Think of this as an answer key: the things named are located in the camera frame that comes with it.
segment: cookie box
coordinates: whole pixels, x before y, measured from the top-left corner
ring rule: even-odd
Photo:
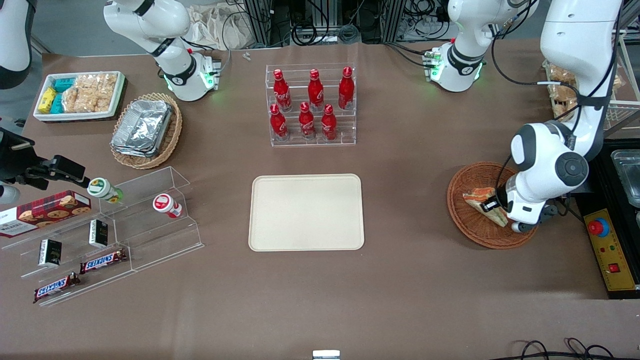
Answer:
[[[91,211],[91,200],[67,190],[0,212],[0,236],[13,238]]]
[[[47,75],[44,79],[42,89],[40,89],[40,95],[36,104],[40,104],[44,93],[57,79],[76,78],[78,75],[88,74],[97,75],[101,72],[112,72],[118,74],[115,88],[113,89],[113,95],[111,96],[111,103],[109,104],[109,110],[91,113],[62,113],[62,114],[44,114],[38,111],[38,106],[33,109],[33,117],[42,122],[84,122],[84,121],[96,121],[96,120],[111,120],[109,119],[115,115],[118,105],[120,104],[120,98],[123,94],[123,88],[125,85],[125,76],[120,71],[98,71],[98,72],[69,72],[66,74],[51,74]]]

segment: aluminum foil container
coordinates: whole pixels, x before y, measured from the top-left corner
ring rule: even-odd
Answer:
[[[171,105],[164,101],[134,101],[122,117],[120,127],[111,139],[111,146],[126,155],[157,155],[171,112]]]

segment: brown table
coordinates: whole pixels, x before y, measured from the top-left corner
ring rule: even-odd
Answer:
[[[498,48],[505,72],[540,79],[538,41]],[[35,284],[20,280],[15,254],[0,252],[0,357],[280,360],[337,348],[345,360],[486,359],[519,352],[518,340],[566,350],[567,336],[640,357],[640,302],[604,300],[576,219],[549,221],[519,249],[487,250],[447,213],[445,191],[459,168],[502,161],[522,124],[549,118],[542,86],[513,85],[489,65],[470,90],[447,93],[381,45],[251,51],[251,62],[240,55],[219,91],[179,103],[184,129],[166,162],[191,181],[189,213],[206,246],[50,308],[31,304]],[[356,62],[356,146],[271,148],[265,65],[288,61]],[[150,56],[53,55],[44,63],[45,75],[120,70],[129,80],[125,103],[167,92]],[[112,158],[112,129],[29,119],[24,134],[39,155],[64,154],[89,176],[119,183],[144,174]],[[360,250],[249,249],[253,179],[331,173],[362,179]],[[22,200],[42,196],[22,189]]]

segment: green led light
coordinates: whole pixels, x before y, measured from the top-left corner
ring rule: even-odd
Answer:
[[[433,81],[440,80],[440,75],[442,75],[442,72],[440,71],[440,66],[436,66],[431,72],[431,80]]]
[[[478,65],[478,71],[476,72],[476,76],[474,77],[474,81],[478,80],[478,78],[480,77],[480,70],[482,70],[482,63],[480,63],[480,65]]]
[[[213,76],[209,75],[208,73],[201,72],[200,77],[204,82],[204,86],[206,86],[208,89],[213,87]]]
[[[169,82],[169,79],[167,79],[166,76],[165,76],[164,80],[166,81],[166,86],[169,87],[169,90],[173,91],[173,88],[171,87],[171,83]]]

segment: red coca-cola bottle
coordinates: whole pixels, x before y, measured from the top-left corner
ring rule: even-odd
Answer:
[[[316,129],[314,128],[314,115],[309,112],[309,103],[303,101],[300,104],[300,129],[302,137],[306,140],[313,140],[316,137]]]
[[[338,86],[338,106],[343,110],[353,110],[353,92],[356,86],[351,78],[352,75],[351,67],[347,66],[342,70],[342,80]]]
[[[333,106],[327,104],[324,106],[324,115],[322,116],[322,134],[327,141],[333,141],[337,137],[337,120],[333,114]]]
[[[320,72],[317,69],[311,69],[309,78],[311,79],[308,86],[311,112],[319,113],[324,107],[324,86],[320,82]]]
[[[289,84],[282,75],[282,70],[275,69],[273,71],[273,78],[275,84],[273,84],[273,92],[276,94],[276,102],[280,106],[280,111],[291,111],[291,92],[289,91]]]
[[[278,108],[277,104],[272,104],[269,110],[271,111],[271,128],[276,141],[286,141],[289,139],[289,131],[287,130],[287,121],[284,119],[284,115],[280,113],[280,108]]]

